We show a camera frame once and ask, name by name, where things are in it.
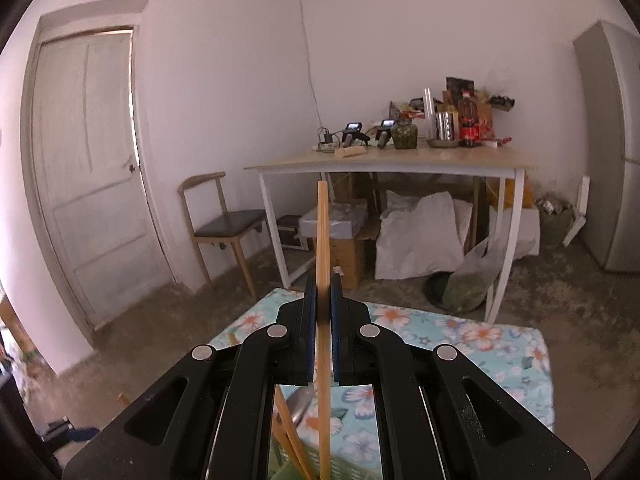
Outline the white frame wooden table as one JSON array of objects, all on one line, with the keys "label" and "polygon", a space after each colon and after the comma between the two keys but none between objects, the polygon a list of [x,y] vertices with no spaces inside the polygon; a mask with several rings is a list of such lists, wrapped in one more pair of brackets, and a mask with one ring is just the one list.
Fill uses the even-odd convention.
[{"label": "white frame wooden table", "polygon": [[282,285],[289,288],[302,274],[309,270],[314,262],[308,260],[300,268],[291,272],[286,266],[285,256],[278,232],[277,218],[267,178],[273,174],[320,174],[326,177],[336,172],[387,172],[388,174],[449,174],[450,176],[468,176],[474,178],[497,178],[499,180],[499,198],[495,234],[500,235],[506,197],[506,181],[514,181],[511,222],[506,253],[498,276],[498,284],[489,287],[485,321],[495,323],[506,285],[508,284],[518,232],[520,232],[523,210],[525,175],[535,170],[533,159],[514,148],[417,148],[416,150],[395,150],[394,148],[366,148],[362,154],[337,157],[314,150],[278,160],[265,162],[253,169],[258,173],[262,200],[264,201],[267,226]]}]

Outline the wooden chopstick bottom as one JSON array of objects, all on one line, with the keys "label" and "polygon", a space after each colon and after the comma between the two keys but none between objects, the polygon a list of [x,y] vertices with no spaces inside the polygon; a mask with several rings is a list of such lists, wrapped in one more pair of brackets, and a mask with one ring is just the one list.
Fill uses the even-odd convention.
[{"label": "wooden chopstick bottom", "polygon": [[282,426],[282,424],[278,421],[277,417],[273,417],[271,422],[271,432],[273,437],[276,438],[282,450],[288,454],[288,459],[295,466],[297,471],[305,478],[304,470],[302,465],[299,463],[297,455],[292,447],[290,440],[288,440],[288,436]]}]

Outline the yellow plastic bag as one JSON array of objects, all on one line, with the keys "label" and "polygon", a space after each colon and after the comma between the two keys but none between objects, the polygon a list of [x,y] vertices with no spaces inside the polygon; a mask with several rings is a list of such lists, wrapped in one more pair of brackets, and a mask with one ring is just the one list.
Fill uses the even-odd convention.
[{"label": "yellow plastic bag", "polygon": [[[489,178],[486,180],[485,185],[487,190],[488,203],[491,207],[494,207],[495,209],[497,209],[499,194],[500,194],[500,180],[495,178]],[[514,193],[515,193],[514,185],[515,185],[515,181],[513,179],[506,179],[506,184],[504,185],[504,201],[503,201],[503,207],[506,209],[509,209],[513,206]],[[522,206],[525,209],[532,209],[535,207],[533,191],[529,185],[528,177],[525,177],[525,180],[524,180]]]}]

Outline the large white sack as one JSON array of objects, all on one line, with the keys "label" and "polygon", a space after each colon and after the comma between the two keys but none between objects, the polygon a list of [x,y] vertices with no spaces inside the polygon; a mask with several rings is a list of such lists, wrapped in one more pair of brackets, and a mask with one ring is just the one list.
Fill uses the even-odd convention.
[{"label": "large white sack", "polygon": [[457,270],[471,226],[471,203],[448,192],[418,197],[388,191],[386,205],[376,240],[377,280]]}]

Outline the steel ladle spoon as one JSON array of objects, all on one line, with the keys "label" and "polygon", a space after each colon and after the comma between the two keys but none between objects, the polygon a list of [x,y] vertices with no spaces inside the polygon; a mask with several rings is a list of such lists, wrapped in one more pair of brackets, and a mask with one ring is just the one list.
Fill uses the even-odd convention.
[{"label": "steel ladle spoon", "polygon": [[286,405],[290,412],[293,425],[298,427],[314,400],[314,385],[296,387],[287,397]]}]

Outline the grey box on carton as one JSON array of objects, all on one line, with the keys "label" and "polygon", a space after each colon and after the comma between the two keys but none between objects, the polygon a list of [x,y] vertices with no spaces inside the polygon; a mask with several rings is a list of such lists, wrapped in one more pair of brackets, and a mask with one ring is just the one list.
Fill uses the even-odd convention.
[{"label": "grey box on carton", "polygon": [[[332,240],[352,240],[368,218],[367,204],[330,203],[329,233]],[[299,232],[304,237],[317,236],[317,209],[299,219]]]}]

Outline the green vegetable bag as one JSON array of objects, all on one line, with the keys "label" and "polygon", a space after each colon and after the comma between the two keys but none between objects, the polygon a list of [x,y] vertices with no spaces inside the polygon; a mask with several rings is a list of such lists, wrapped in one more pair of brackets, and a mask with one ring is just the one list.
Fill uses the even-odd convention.
[{"label": "green vegetable bag", "polygon": [[501,272],[505,253],[505,244],[485,238],[464,256],[454,272],[431,274],[423,284],[423,295],[432,306],[452,314],[483,307],[489,287]]}]

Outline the cola bottle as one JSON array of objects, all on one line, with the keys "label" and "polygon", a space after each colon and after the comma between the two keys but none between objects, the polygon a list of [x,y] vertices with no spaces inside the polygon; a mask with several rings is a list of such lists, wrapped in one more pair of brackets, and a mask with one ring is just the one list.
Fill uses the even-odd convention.
[{"label": "cola bottle", "polygon": [[459,134],[462,144],[467,148],[474,148],[480,142],[480,118],[471,92],[464,90],[462,99],[458,103]]}]

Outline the grey refrigerator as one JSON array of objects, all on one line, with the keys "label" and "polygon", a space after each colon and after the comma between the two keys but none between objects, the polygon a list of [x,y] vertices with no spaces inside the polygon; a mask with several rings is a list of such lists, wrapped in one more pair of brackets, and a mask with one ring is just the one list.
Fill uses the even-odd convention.
[{"label": "grey refrigerator", "polygon": [[639,37],[598,21],[574,41],[588,122],[582,239],[604,270],[639,271]]}]

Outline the wooden chopstick top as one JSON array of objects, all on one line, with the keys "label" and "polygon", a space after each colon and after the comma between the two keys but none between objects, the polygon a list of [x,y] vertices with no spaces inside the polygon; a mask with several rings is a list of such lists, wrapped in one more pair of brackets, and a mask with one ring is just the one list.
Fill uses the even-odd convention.
[{"label": "wooden chopstick top", "polygon": [[331,477],[331,335],[329,291],[331,284],[329,191],[318,182],[317,202],[317,394],[320,479]]}]

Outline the steel canister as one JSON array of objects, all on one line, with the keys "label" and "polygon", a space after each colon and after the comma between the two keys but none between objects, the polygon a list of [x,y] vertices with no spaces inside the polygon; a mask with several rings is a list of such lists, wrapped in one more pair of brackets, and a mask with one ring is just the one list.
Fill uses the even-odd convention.
[{"label": "steel canister", "polygon": [[436,139],[441,141],[457,141],[458,113],[444,110],[435,114]]}]

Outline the cardboard box under table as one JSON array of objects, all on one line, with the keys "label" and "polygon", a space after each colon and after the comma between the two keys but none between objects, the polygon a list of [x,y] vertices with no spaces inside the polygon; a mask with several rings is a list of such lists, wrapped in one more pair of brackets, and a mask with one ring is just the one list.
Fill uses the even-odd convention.
[{"label": "cardboard box under table", "polygon": [[352,240],[331,240],[332,266],[341,275],[344,289],[354,290],[372,278],[380,222],[368,221]]}]

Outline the white wooden door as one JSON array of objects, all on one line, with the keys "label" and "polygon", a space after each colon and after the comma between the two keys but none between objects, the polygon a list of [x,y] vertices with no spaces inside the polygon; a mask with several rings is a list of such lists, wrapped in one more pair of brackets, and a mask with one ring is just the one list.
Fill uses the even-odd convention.
[{"label": "white wooden door", "polygon": [[44,14],[23,98],[25,148],[54,273],[98,330],[172,280],[139,148],[134,55],[149,0]]}]

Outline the wooden chopstick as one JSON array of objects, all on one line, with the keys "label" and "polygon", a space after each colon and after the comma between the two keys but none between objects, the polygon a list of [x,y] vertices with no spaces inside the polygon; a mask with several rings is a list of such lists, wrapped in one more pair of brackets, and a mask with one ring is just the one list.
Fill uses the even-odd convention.
[{"label": "wooden chopstick", "polygon": [[318,182],[317,202],[317,394],[320,479],[331,477],[331,335],[329,291],[331,284],[329,191]]},{"label": "wooden chopstick", "polygon": [[274,406],[276,407],[277,413],[274,414],[272,418],[277,417],[278,421],[282,424],[286,435],[288,436],[288,440],[290,440],[292,447],[294,448],[299,463],[303,467],[305,479],[312,480],[316,478],[316,475],[314,474],[314,468],[312,468],[311,466],[311,462],[303,446],[303,443],[299,439],[297,430],[293,425],[283,392],[279,386],[276,386],[276,388],[274,389]]},{"label": "wooden chopstick", "polygon": [[288,459],[295,466],[297,471],[305,478],[304,470],[302,465],[299,463],[297,455],[292,447],[290,440],[288,440],[288,436],[282,426],[282,424],[278,421],[277,417],[273,417],[271,422],[271,432],[273,437],[276,438],[282,450],[288,454]]}]

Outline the green glass jar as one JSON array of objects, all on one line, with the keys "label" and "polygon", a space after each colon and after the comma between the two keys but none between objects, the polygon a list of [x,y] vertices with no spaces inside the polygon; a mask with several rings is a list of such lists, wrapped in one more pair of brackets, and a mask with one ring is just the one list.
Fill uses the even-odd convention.
[{"label": "green glass jar", "polygon": [[411,119],[401,118],[390,129],[396,150],[415,150],[418,146],[418,127]]}]

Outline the green plastic utensil holder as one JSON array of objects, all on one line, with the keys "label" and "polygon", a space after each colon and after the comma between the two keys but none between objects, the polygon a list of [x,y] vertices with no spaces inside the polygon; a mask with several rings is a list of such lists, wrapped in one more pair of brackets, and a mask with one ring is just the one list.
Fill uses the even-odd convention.
[{"label": "green plastic utensil holder", "polygon": [[[285,452],[272,450],[268,465],[269,479],[305,479],[301,471]],[[340,456],[331,458],[331,479],[348,480],[380,480],[383,476],[379,472],[361,467],[345,460]]]}]

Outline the wooden chair black seat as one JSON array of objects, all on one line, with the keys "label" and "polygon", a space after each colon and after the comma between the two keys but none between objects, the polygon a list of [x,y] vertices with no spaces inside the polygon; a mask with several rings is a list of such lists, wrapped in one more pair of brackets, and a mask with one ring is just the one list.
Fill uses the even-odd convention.
[{"label": "wooden chair black seat", "polygon": [[[221,249],[230,246],[235,258],[236,264],[239,266],[243,278],[245,280],[250,296],[257,301],[258,295],[252,274],[246,257],[243,252],[241,240],[250,231],[262,232],[262,225],[267,221],[266,212],[263,209],[245,209],[230,211],[224,197],[224,188],[222,187],[222,179],[226,176],[224,171],[209,172],[208,174],[197,174],[188,177],[178,186],[178,196],[186,227],[188,228],[190,241],[192,243],[198,264],[209,286],[213,286],[212,277],[207,270],[201,245],[218,245]],[[186,192],[194,190],[201,185],[214,182],[216,185],[218,202],[221,213],[218,217],[206,222],[204,226],[195,229],[190,213]]]}]

